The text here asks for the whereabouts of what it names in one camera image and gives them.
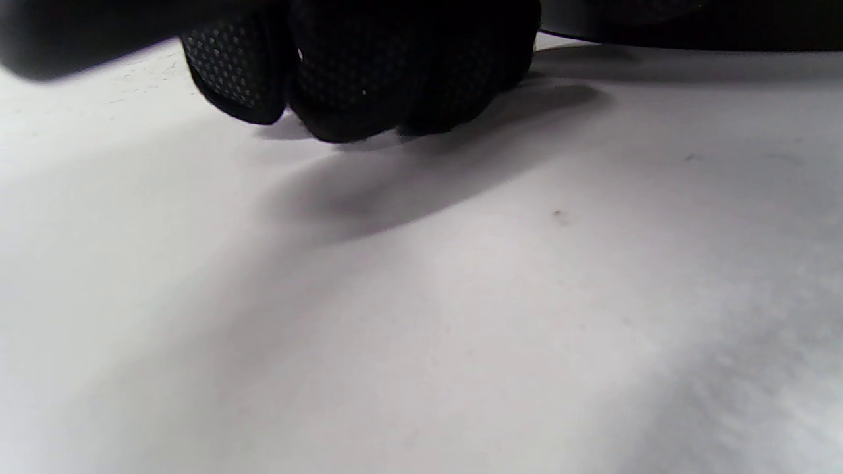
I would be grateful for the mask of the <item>person's left hand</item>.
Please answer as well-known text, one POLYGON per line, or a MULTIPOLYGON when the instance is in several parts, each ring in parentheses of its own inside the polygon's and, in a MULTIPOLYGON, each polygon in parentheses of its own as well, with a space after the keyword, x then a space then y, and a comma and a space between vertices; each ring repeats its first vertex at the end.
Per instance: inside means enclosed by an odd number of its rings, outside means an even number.
POLYGON ((529 71, 539 1, 280 1, 181 33, 201 95, 326 143, 448 132, 529 71))

